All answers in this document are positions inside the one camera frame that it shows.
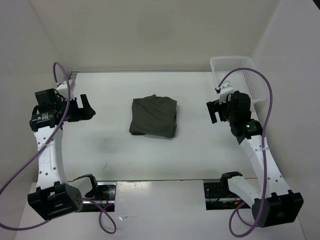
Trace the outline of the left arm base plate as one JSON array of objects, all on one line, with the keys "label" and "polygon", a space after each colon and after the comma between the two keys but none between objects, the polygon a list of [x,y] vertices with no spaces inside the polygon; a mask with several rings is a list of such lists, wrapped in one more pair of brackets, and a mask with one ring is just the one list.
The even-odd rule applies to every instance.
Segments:
[{"label": "left arm base plate", "polygon": [[[116,182],[97,182],[97,191],[91,198],[95,203],[102,207],[106,212],[113,213],[115,211],[115,200],[116,200]],[[83,200],[83,207],[80,213],[93,213],[100,212],[100,209],[93,203],[87,200]]]}]

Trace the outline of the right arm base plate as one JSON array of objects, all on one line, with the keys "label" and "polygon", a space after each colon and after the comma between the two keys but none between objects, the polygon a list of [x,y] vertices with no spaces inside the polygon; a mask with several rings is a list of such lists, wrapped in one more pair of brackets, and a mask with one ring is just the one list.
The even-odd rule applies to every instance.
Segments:
[{"label": "right arm base plate", "polygon": [[222,192],[221,184],[217,179],[204,180],[203,189],[207,211],[234,210],[242,202],[236,194]]}]

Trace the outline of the olive green shorts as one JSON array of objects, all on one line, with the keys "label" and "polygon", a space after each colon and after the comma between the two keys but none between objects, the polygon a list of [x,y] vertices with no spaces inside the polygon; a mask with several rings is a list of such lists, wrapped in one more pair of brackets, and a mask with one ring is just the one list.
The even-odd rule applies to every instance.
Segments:
[{"label": "olive green shorts", "polygon": [[134,136],[174,138],[177,130],[177,101],[155,94],[132,100],[129,132]]}]

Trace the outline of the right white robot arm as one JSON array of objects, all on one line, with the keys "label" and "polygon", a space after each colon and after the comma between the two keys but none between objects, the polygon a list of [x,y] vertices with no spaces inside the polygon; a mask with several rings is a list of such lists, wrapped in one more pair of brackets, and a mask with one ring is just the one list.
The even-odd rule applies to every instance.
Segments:
[{"label": "right white robot arm", "polygon": [[218,90],[218,99],[207,102],[212,123],[228,122],[231,133],[246,153],[260,188],[251,185],[238,171],[221,175],[219,191],[233,194],[251,208],[260,228],[292,223],[304,203],[301,193],[294,193],[280,173],[270,152],[263,128],[252,118],[251,99],[246,93]]}]

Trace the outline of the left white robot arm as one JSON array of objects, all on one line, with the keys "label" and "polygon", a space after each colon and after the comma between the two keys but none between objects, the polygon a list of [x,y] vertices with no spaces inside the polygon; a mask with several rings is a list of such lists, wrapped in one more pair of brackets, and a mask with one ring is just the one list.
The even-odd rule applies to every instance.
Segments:
[{"label": "left white robot arm", "polygon": [[38,180],[36,191],[28,194],[27,201],[44,220],[81,211],[82,195],[78,188],[68,184],[62,155],[63,123],[90,120],[96,112],[85,94],[67,100],[57,90],[50,88],[35,93],[30,128],[34,133],[38,156]]}]

